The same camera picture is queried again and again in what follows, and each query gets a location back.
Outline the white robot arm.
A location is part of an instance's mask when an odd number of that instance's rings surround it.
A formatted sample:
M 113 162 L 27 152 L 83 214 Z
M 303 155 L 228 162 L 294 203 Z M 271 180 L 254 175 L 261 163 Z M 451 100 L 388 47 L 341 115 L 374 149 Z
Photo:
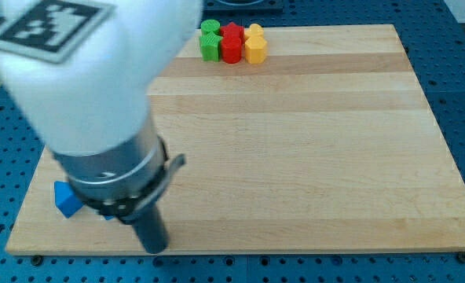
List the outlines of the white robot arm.
M 74 194 L 163 251 L 156 202 L 185 158 L 168 157 L 146 90 L 196 33 L 203 3 L 5 0 L 2 12 L 0 78 Z

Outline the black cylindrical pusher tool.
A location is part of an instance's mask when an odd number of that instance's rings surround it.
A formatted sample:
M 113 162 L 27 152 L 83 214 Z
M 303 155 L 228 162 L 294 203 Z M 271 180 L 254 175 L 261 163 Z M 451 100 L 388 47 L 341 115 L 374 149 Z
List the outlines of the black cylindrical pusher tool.
M 154 204 L 119 219 L 134 229 L 144 250 L 150 254 L 164 251 L 169 244 L 169 236 L 158 207 Z

